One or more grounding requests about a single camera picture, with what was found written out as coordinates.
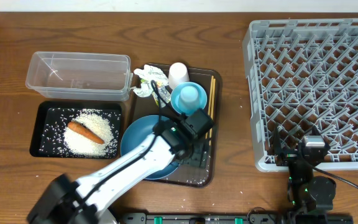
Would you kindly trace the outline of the dark blue plate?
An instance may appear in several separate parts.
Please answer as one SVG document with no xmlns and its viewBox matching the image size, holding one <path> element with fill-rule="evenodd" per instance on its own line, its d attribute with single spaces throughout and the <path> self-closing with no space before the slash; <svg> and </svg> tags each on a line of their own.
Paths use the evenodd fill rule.
<svg viewBox="0 0 358 224">
<path fill-rule="evenodd" d="M 158 115 L 148 115 L 135 120 L 124 132 L 121 139 L 120 152 L 121 156 L 132 151 L 137 147 L 149 134 L 152 133 L 153 127 L 157 124 Z M 178 162 L 172 162 L 166 168 L 154 172 L 146 177 L 146 180 L 158 180 L 165 178 L 175 172 L 179 167 Z"/>
</svg>

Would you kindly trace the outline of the white tissue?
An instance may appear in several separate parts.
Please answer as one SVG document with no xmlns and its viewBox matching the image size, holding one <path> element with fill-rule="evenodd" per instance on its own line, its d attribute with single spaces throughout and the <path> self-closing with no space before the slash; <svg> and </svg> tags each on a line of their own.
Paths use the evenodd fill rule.
<svg viewBox="0 0 358 224">
<path fill-rule="evenodd" d="M 164 72 L 155 66 L 144 65 L 143 68 L 137 68 L 134 70 L 134 74 L 139 76 L 141 79 L 151 82 L 156 81 L 158 85 L 167 86 L 168 77 Z"/>
</svg>

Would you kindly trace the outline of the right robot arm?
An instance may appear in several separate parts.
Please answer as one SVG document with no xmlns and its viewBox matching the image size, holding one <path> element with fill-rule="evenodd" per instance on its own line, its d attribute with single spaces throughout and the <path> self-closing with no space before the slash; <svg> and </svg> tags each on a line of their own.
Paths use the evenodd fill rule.
<svg viewBox="0 0 358 224">
<path fill-rule="evenodd" d="M 312 127 L 311 134 L 303 136 L 291 149 L 281 145 L 275 128 L 270 148 L 277 157 L 276 165 L 287 167 L 290 174 L 287 198 L 293 208 L 286 215 L 287 223 L 326 223 L 326 212 L 333 209 L 336 183 L 331 178 L 315 176 L 313 169 L 324 161 L 329 144 Z"/>
</svg>

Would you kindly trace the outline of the orange carrot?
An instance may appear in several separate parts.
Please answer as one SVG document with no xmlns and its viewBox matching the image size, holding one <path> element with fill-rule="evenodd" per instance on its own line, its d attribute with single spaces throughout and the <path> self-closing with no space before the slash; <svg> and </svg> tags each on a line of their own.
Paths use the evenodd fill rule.
<svg viewBox="0 0 358 224">
<path fill-rule="evenodd" d="M 97 136 L 95 133 L 90 131 L 88 128 L 83 126 L 80 123 L 77 123 L 76 121 L 71 121 L 68 123 L 68 128 L 75 133 L 84 136 L 86 139 L 89 139 L 90 141 L 93 141 L 97 144 L 104 144 L 104 140 L 101 139 L 99 136 Z"/>
</svg>

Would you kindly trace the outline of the white rice pile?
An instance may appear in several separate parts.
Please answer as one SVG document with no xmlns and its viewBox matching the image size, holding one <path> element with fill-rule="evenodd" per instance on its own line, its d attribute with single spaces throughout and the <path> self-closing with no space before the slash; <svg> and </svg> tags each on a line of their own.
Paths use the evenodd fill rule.
<svg viewBox="0 0 358 224">
<path fill-rule="evenodd" d="M 114 136 L 115 127 L 107 118 L 103 118 L 95 111 L 82 111 L 72 121 L 90 130 L 104 142 L 99 144 L 89 138 L 65 128 L 64 145 L 70 152 L 85 157 L 104 157 L 110 153 L 114 156 L 117 151 L 117 139 Z"/>
</svg>

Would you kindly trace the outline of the white paper cup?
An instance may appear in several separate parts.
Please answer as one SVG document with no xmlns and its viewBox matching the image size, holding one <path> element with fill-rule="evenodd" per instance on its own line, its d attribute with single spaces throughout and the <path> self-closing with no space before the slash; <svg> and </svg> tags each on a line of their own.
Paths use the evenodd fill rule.
<svg viewBox="0 0 358 224">
<path fill-rule="evenodd" d="M 173 90 L 179 84 L 190 81 L 188 69 L 184 63 L 173 63 L 168 71 L 168 85 Z"/>
</svg>

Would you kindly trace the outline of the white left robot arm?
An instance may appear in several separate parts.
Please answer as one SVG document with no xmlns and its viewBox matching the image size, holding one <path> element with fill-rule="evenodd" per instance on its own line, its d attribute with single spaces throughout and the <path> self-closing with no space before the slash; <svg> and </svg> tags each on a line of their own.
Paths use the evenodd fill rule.
<svg viewBox="0 0 358 224">
<path fill-rule="evenodd" d="M 51 181 L 27 215 L 28 223 L 114 223 L 110 205 L 149 175 L 187 156 L 213 121 L 159 121 L 135 149 L 110 165 L 74 182 L 62 174 Z"/>
</svg>

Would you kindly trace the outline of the foil snack wrapper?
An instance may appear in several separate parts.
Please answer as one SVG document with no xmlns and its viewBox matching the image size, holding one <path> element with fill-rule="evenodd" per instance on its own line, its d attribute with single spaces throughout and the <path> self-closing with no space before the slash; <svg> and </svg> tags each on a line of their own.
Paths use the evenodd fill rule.
<svg viewBox="0 0 358 224">
<path fill-rule="evenodd" d="M 131 90 L 141 98 L 147 98 L 153 96 L 157 106 L 161 104 L 161 107 L 165 107 L 170 102 L 171 94 L 166 89 L 166 86 L 162 82 L 157 82 L 157 88 L 160 97 L 157 96 L 152 85 L 149 81 L 141 79 L 140 87 L 133 86 Z"/>
</svg>

